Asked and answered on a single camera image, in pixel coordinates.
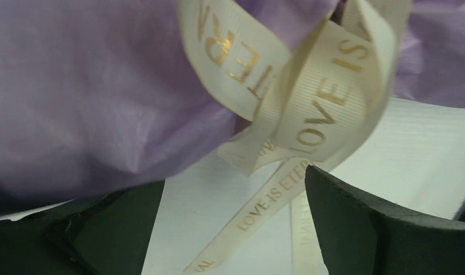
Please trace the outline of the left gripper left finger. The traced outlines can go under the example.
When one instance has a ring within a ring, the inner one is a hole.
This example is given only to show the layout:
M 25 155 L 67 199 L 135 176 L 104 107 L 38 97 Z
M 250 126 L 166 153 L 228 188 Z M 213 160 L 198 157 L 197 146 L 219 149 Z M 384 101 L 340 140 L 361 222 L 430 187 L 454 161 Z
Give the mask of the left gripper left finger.
M 164 189 L 151 183 L 0 221 L 0 274 L 141 274 Z

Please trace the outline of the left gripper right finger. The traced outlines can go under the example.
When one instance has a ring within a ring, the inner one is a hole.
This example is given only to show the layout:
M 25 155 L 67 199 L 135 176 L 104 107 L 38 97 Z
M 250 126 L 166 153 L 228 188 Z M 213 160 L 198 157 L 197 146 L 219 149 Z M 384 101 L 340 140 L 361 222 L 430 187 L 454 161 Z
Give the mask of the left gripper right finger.
M 465 222 L 397 205 L 315 166 L 305 187 L 330 274 L 465 274 Z

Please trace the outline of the pink purple wrapping paper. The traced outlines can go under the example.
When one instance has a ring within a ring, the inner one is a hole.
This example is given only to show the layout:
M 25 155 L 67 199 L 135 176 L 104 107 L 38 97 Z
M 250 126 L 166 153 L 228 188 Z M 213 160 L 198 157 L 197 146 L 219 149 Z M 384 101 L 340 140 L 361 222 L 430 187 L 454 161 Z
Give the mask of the pink purple wrapping paper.
M 0 215 L 173 176 L 241 120 L 201 85 L 174 1 L 0 1 Z

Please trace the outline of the cream ribbon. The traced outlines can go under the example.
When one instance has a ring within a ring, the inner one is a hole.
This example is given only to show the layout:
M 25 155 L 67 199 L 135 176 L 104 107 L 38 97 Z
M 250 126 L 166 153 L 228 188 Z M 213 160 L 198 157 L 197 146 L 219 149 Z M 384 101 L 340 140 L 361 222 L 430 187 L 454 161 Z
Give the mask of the cream ribbon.
M 347 1 L 294 51 L 235 1 L 178 1 L 185 53 L 206 90 L 251 125 L 217 152 L 250 175 L 279 168 L 186 268 L 221 266 L 279 210 L 291 213 L 294 274 L 317 274 L 321 249 L 306 168 L 331 171 L 373 132 L 392 93 L 411 1 Z

